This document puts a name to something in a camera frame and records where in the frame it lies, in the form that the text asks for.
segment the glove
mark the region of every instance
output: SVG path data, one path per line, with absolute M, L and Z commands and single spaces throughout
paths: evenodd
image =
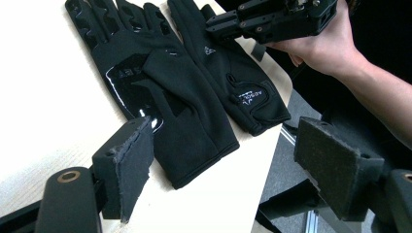
M 276 87 L 234 40 L 217 44 L 206 32 L 203 16 L 192 0 L 168 0 L 186 50 L 213 87 L 227 113 L 253 136 L 291 118 Z
M 219 99 L 158 7 L 88 3 L 65 7 L 126 118 L 151 116 L 154 156 L 176 189 L 239 148 Z

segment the white table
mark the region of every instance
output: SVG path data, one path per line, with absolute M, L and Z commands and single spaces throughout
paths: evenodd
M 164 0 L 152 2 L 167 14 Z M 207 2 L 222 12 L 196 3 Z M 0 216 L 40 200 L 55 172 L 89 167 L 125 122 L 63 0 L 5 1 L 2 9 Z M 260 65 L 288 103 L 288 75 L 268 55 Z M 255 138 L 232 126 L 239 150 L 179 190 L 154 161 L 130 222 L 103 220 L 104 232 L 251 232 L 281 126 Z

